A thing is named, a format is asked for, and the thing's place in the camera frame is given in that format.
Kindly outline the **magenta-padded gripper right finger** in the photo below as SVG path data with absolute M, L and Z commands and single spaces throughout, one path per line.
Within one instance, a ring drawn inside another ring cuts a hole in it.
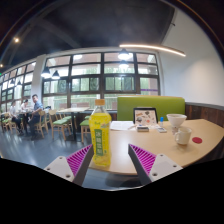
M 128 154 L 142 185 L 147 185 L 182 169 L 165 154 L 155 155 L 133 144 L 128 145 Z

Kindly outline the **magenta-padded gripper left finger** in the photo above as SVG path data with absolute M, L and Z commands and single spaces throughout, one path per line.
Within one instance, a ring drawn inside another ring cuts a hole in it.
M 67 157 L 57 157 L 44 170 L 81 186 L 93 154 L 93 145 L 90 144 Z

